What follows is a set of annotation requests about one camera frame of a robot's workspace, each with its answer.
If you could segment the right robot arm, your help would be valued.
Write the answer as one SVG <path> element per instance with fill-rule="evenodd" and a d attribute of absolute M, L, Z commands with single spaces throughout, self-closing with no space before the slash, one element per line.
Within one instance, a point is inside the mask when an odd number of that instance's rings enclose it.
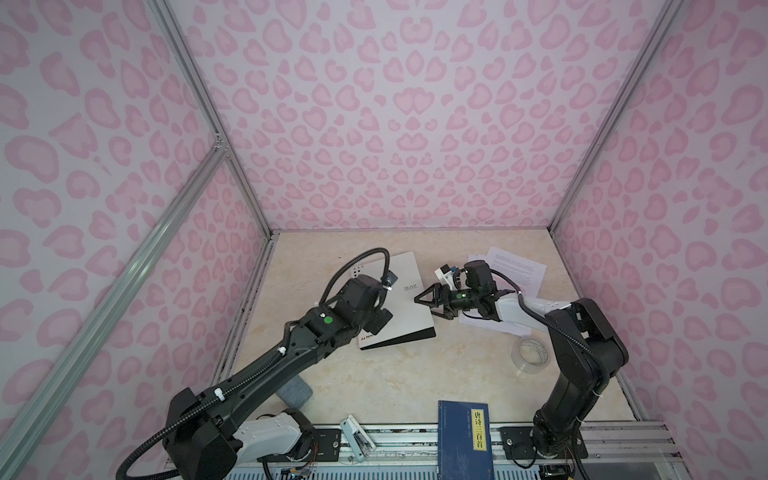
<path fill-rule="evenodd" d="M 597 303 L 528 296 L 483 260 L 461 268 L 445 265 L 437 273 L 440 281 L 414 297 L 433 315 L 452 320 L 461 312 L 475 312 L 482 321 L 528 322 L 549 335 L 560 374 L 534 414 L 531 448 L 542 458 L 573 451 L 581 424 L 629 361 L 626 346 Z"/>

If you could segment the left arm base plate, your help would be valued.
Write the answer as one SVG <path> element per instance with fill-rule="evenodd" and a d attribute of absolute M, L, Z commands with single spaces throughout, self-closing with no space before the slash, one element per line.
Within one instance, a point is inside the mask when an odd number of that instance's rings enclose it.
<path fill-rule="evenodd" d="M 342 432 L 338 428 L 315 428 L 309 436 L 299 440 L 299 444 L 285 454 L 270 455 L 261 458 L 267 462 L 307 463 L 310 460 L 319 463 L 337 462 L 342 446 Z"/>

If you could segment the grey black file folder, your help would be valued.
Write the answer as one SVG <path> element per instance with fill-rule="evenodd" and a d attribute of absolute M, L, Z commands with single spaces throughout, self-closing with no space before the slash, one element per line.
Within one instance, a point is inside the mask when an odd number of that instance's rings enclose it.
<path fill-rule="evenodd" d="M 397 276 L 384 302 L 384 307 L 392 313 L 392 318 L 378 334 L 363 330 L 358 335 L 358 347 L 361 350 L 426 340 L 436 336 L 429 308 L 414 302 L 414 297 L 425 290 L 414 253 L 409 251 L 392 256 L 389 270 Z"/>

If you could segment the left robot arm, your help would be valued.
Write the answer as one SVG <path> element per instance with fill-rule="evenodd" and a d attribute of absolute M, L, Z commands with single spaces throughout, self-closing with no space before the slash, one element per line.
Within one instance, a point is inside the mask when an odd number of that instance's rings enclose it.
<path fill-rule="evenodd" d="M 349 344 L 362 331 L 379 332 L 392 314 L 384 301 L 397 277 L 360 274 L 333 297 L 285 325 L 283 338 L 247 367 L 200 393 L 186 388 L 170 402 L 162 441 L 178 476 L 223 479 L 240 462 L 285 455 L 305 459 L 314 428 L 295 408 L 263 418 L 253 430 L 243 424 L 302 371 Z"/>

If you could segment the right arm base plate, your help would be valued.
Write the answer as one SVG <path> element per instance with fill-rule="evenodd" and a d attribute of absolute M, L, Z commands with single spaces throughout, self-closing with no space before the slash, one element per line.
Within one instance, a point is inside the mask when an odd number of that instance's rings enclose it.
<path fill-rule="evenodd" d="M 537 462 L 544 460 L 565 460 L 566 458 L 572 459 L 573 453 L 575 453 L 580 460 L 585 460 L 589 457 L 586 442 L 583 440 L 581 433 L 577 434 L 576 448 L 573 448 L 573 443 L 568 440 L 563 447 L 563 450 L 557 455 L 543 456 L 534 451 L 534 441 L 531 437 L 531 431 L 532 428 L 530 426 L 503 426 L 498 429 L 501 445 L 507 460 L 516 460 L 518 462 L 530 462 L 534 458 L 536 458 Z"/>

